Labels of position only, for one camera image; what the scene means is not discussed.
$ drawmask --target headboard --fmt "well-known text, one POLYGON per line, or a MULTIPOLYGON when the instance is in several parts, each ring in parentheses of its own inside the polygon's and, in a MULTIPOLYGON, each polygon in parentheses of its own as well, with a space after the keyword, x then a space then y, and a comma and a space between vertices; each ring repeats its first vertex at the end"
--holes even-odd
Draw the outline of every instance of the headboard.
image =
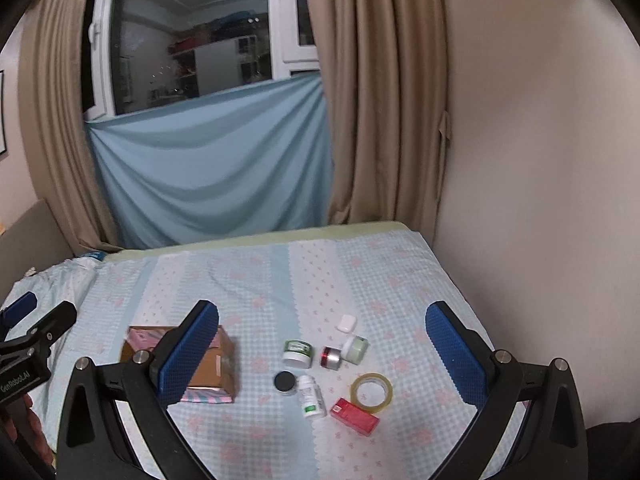
POLYGON ((0 235, 0 304, 31 267, 41 271, 73 257, 49 205, 40 200, 0 235))

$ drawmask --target picture frame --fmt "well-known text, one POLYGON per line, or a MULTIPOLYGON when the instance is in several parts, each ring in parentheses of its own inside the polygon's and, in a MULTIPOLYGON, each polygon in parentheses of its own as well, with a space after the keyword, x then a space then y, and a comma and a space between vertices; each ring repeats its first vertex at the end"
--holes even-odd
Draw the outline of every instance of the picture frame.
POLYGON ((4 70, 0 70, 0 156, 6 153, 4 136, 4 70))

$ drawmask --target window frame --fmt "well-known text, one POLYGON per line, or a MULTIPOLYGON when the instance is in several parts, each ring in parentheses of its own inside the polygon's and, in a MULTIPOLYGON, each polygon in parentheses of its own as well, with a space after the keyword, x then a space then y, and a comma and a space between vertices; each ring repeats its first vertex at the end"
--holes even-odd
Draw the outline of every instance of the window frame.
POLYGON ((271 41, 274 79, 287 78, 301 70, 320 70, 317 47, 300 45, 298 0, 269 0, 269 23, 275 40, 271 41))
POLYGON ((111 9, 113 0, 95 0, 94 16, 89 30, 91 49, 91 75, 94 88, 95 105, 84 113, 85 121, 92 121, 104 116, 115 116, 115 102, 111 86, 110 34, 111 9))

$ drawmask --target curtain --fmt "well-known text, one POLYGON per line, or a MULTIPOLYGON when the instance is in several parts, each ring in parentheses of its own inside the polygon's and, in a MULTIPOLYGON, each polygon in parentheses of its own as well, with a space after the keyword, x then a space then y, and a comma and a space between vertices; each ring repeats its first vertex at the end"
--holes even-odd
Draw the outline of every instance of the curtain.
POLYGON ((18 67, 20 129, 33 185, 76 254, 118 244, 82 120, 85 4, 37 0, 26 14, 18 67))
POLYGON ((326 224, 333 168, 317 74, 87 126, 127 248, 326 224))
POLYGON ((433 240, 446 147, 442 0, 308 0, 335 163, 330 223, 399 220, 433 240))

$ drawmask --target blue gripper pad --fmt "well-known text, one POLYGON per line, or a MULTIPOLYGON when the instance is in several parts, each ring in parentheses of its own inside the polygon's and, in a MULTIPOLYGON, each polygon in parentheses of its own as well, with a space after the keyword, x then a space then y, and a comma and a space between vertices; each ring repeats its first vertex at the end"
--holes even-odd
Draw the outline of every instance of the blue gripper pad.
POLYGON ((0 312, 0 323, 6 328, 13 328, 31 312, 36 310, 38 299, 33 292, 27 292, 0 312))
POLYGON ((488 395, 484 368, 437 303, 427 308, 425 327, 462 400, 482 408, 488 395))
POLYGON ((201 308, 200 313, 191 322, 180 341, 175 344, 162 368, 158 371, 156 393, 161 406, 168 406, 180 401, 193 374, 200 365, 200 361, 202 361, 204 352, 207 351, 218 332, 218 323, 220 322, 218 308, 209 301, 199 301, 194 310, 197 308, 201 308))

